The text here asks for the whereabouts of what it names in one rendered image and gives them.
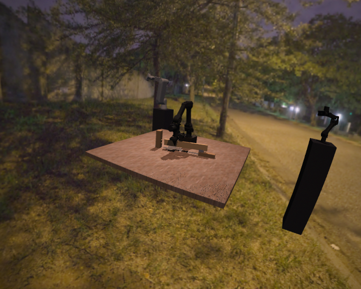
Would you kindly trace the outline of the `long tan wooden rail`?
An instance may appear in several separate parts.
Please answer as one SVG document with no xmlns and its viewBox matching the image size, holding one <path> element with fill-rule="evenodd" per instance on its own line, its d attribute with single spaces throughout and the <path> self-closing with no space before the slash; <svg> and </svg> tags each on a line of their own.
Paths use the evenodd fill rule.
<svg viewBox="0 0 361 289">
<path fill-rule="evenodd" d="M 193 142 L 186 142 L 186 141 L 179 141 L 179 140 L 177 140 L 176 144 L 174 145 L 172 140 L 164 139 L 164 145 L 186 148 L 186 149 L 193 149 L 193 150 L 203 150 L 206 152 L 208 151 L 207 144 L 200 144 L 200 143 L 193 143 Z"/>
</svg>

